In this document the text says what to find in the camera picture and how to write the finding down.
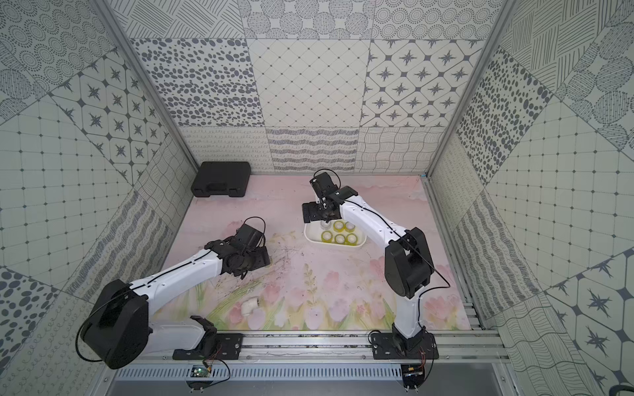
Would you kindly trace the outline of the yellow tape roll two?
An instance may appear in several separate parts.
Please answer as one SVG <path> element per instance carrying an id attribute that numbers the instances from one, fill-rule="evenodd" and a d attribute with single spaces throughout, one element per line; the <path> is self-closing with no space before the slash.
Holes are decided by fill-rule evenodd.
<path id="1" fill-rule="evenodd" d="M 332 242 L 334 236 L 330 231 L 324 231 L 320 237 L 323 243 L 329 244 Z"/>

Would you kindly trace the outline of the white pipe elbow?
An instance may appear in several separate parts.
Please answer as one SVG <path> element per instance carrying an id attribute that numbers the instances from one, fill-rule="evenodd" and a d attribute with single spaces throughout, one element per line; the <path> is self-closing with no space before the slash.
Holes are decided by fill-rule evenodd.
<path id="1" fill-rule="evenodd" d="M 245 316 L 249 316 L 251 315 L 251 313 L 254 312 L 254 310 L 256 310 L 259 307 L 259 298 L 258 297 L 254 297 L 251 298 L 249 300 L 246 300 L 246 302 L 242 303 L 241 307 L 240 307 L 240 312 L 241 314 L 245 317 Z"/>

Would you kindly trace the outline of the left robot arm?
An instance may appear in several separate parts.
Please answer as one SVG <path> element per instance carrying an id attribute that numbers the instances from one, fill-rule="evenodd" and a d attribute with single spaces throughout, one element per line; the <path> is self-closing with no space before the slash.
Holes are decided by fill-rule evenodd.
<path id="1" fill-rule="evenodd" d="M 90 315 L 79 326 L 96 361 L 120 369 L 142 355 L 172 351 L 178 358 L 209 360 L 219 355 L 216 326 L 200 315 L 185 324 L 153 324 L 153 315 L 182 293 L 211 278 L 244 278 L 271 263 L 264 241 L 245 243 L 237 236 L 209 242 L 188 259 L 151 276 L 105 285 Z"/>

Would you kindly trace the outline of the yellow tape roll five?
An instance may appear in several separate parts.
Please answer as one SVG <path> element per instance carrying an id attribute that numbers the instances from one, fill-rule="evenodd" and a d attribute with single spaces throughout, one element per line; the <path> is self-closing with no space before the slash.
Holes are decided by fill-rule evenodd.
<path id="1" fill-rule="evenodd" d="M 343 232 L 345 231 L 345 223 L 343 221 L 337 220 L 334 223 L 334 230 L 336 232 Z"/>

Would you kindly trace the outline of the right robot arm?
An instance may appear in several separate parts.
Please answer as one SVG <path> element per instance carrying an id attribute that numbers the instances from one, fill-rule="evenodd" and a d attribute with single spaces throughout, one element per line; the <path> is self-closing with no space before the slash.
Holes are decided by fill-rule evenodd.
<path id="1" fill-rule="evenodd" d="M 420 297 L 435 272 L 424 232 L 390 221 L 350 186 L 336 186 L 316 178 L 310 184 L 315 199 L 302 205 L 304 222 L 349 222 L 384 249 L 384 277 L 398 296 L 393 333 L 404 341 L 415 339 L 423 331 Z"/>

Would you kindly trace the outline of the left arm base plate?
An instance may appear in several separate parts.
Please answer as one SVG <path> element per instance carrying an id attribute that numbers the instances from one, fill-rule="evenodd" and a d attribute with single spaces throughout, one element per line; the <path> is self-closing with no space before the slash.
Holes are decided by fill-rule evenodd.
<path id="1" fill-rule="evenodd" d="M 197 322 L 204 330 L 201 340 L 191 349 L 176 349 L 172 358 L 175 361 L 186 360 L 230 360 L 239 359 L 244 334 L 219 333 L 214 323 L 199 315 L 192 315 L 190 319 Z"/>

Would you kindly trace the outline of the yellow tape roll three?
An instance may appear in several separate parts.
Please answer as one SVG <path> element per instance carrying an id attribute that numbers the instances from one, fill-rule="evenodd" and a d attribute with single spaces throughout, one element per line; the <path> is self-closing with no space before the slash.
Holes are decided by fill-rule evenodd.
<path id="1" fill-rule="evenodd" d="M 356 236 L 356 234 L 347 234 L 346 235 L 346 244 L 348 244 L 350 246 L 357 246 L 358 245 L 358 236 Z"/>

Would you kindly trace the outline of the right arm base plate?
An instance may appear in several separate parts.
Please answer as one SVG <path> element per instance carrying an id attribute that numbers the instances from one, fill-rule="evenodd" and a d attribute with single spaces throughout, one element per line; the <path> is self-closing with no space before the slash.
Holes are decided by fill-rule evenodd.
<path id="1" fill-rule="evenodd" d="M 436 360 L 438 345 L 432 333 L 422 329 L 413 338 L 404 338 L 396 330 L 393 333 L 372 331 L 368 334 L 375 360 Z"/>

